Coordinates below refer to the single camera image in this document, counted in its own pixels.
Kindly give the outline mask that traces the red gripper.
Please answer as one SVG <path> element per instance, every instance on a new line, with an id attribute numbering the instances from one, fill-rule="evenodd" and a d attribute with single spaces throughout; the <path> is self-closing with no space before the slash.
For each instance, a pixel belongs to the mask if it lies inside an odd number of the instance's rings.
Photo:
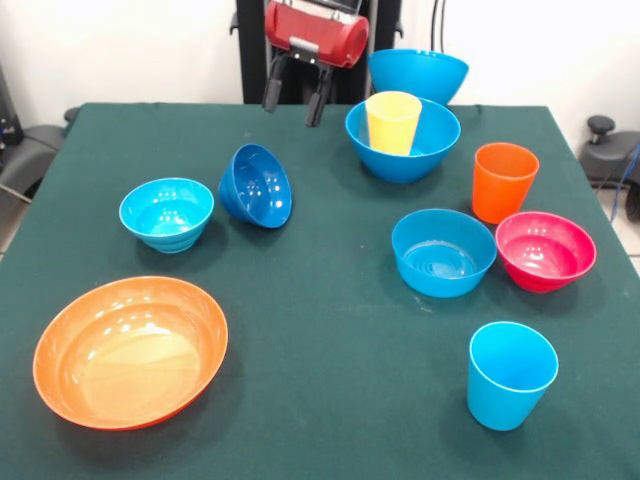
<path id="1" fill-rule="evenodd" d="M 265 33 L 270 43 L 282 50 L 313 54 L 324 63 L 351 68 L 367 46 L 369 21 L 356 13 L 312 1 L 270 1 L 265 13 Z M 277 52 L 272 59 L 262 99 L 262 108 L 273 113 L 282 88 L 287 55 Z M 332 86 L 332 67 L 322 67 L 305 119 L 307 127 L 318 127 Z"/>

